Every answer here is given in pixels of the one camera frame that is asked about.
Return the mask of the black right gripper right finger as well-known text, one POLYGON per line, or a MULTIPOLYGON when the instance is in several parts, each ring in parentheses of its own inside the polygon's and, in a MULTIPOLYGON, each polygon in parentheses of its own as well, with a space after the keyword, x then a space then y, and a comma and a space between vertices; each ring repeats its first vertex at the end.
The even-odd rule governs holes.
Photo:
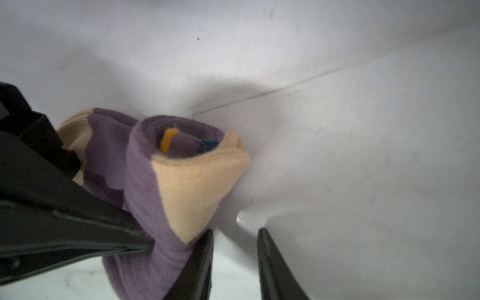
POLYGON ((263 300, 309 300, 265 227, 258 231, 257 254, 263 300))

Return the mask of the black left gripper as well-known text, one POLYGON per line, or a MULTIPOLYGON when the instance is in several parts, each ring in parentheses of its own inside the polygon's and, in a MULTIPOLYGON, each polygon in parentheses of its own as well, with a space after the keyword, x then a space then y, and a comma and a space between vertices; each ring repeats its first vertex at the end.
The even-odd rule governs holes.
POLYGON ((78 155, 14 85, 1 84, 1 284, 96 256, 149 251, 127 212, 77 185, 78 155))

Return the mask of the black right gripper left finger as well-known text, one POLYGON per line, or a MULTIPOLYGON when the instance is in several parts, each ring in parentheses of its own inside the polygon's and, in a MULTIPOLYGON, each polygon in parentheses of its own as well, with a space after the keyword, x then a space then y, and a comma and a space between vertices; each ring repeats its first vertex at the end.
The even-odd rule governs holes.
POLYGON ((163 300, 209 300, 213 267, 213 231, 197 241, 186 266, 163 300))

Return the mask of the purple sock with beige toe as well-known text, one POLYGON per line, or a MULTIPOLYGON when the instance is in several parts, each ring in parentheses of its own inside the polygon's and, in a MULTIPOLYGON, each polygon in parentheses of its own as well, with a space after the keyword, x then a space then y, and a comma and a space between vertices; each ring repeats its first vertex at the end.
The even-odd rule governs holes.
POLYGON ((178 280, 220 202, 250 166, 237 131, 176 116, 134 119, 89 109, 57 130, 77 154, 74 182, 130 213, 153 241, 146 252, 106 256, 122 300, 161 300, 178 280))

